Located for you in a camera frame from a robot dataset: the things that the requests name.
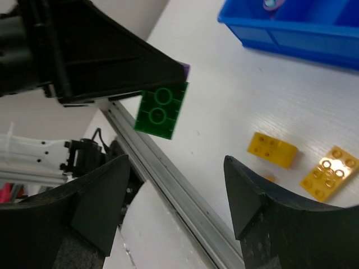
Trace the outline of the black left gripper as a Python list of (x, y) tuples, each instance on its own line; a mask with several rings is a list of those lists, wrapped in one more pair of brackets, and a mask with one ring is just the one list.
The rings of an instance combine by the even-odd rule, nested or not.
[(61, 89), (54, 46), (45, 25), (19, 8), (1, 14), (1, 96), (42, 88), (47, 97)]

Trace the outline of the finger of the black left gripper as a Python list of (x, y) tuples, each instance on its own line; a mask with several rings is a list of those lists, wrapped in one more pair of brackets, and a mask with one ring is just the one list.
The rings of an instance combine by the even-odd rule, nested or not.
[(26, 34), (21, 89), (54, 88), (62, 105), (121, 99), (186, 83), (184, 66), (91, 1), (18, 1)]

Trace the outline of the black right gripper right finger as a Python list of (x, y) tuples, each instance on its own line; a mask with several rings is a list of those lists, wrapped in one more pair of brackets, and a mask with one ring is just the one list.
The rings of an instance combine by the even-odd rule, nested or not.
[(357, 268), (358, 207), (295, 194), (224, 158), (235, 238), (246, 268)]

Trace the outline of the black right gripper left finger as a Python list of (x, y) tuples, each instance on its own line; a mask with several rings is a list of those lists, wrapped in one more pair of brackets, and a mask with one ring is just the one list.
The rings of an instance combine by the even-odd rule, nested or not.
[(122, 155), (50, 191), (1, 204), (1, 267), (102, 268), (129, 177)]

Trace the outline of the green lego brick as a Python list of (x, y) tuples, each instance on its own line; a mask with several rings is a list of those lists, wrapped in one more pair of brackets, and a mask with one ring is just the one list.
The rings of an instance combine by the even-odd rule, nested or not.
[(188, 83), (143, 91), (134, 130), (172, 139)]

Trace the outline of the purple lego brick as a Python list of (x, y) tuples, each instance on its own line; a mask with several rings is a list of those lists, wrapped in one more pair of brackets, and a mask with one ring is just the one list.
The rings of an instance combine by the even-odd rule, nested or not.
[(190, 65), (187, 64), (187, 63), (183, 63), (183, 62), (180, 62), (180, 64), (182, 65), (182, 67), (183, 67), (183, 69), (184, 69), (185, 79), (187, 80), (187, 79), (188, 79), (189, 72), (190, 72)]

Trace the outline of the purple flower lego piece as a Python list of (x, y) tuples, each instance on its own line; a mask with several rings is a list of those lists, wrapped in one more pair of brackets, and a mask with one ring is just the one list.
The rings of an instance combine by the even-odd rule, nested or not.
[(276, 11), (286, 0), (263, 0), (263, 8), (269, 12)]

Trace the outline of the yellow lego plate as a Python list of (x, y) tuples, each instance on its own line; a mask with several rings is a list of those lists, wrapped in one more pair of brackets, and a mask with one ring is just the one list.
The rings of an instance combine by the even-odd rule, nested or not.
[(301, 180), (300, 186), (319, 202), (336, 194), (358, 173), (358, 158), (334, 146)]

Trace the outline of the yellow lego brick upper left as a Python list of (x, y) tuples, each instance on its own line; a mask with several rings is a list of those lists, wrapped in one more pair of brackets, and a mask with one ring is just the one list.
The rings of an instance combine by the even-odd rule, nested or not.
[(289, 169), (298, 152), (298, 148), (285, 141), (255, 132), (247, 152), (281, 168)]

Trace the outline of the blue divided plastic bin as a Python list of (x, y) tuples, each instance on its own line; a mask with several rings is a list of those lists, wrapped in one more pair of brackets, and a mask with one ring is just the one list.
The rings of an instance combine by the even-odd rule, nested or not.
[(358, 69), (358, 1), (226, 1), (218, 15), (247, 48)]

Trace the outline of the aluminium frame rail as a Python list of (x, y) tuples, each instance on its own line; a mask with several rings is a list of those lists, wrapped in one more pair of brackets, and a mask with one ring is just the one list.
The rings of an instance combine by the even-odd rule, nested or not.
[(114, 101), (103, 114), (138, 176), (151, 181), (175, 210), (196, 249), (215, 268), (244, 268), (240, 244), (230, 234), (229, 227), (157, 144), (147, 134), (133, 130), (134, 118), (127, 109)]

